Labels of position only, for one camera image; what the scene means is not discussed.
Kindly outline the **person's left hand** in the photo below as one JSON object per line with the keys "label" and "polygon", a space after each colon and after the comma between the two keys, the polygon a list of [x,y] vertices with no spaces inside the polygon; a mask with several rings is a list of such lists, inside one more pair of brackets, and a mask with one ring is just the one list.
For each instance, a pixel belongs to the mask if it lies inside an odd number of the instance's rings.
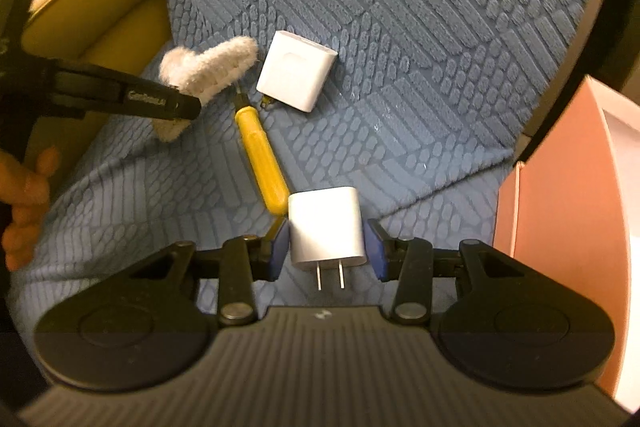
{"label": "person's left hand", "polygon": [[44,218],[50,209],[50,178],[58,170],[60,152],[55,146],[43,150],[35,169],[1,152],[1,202],[11,208],[10,222],[1,235],[6,269],[15,272],[34,259]]}

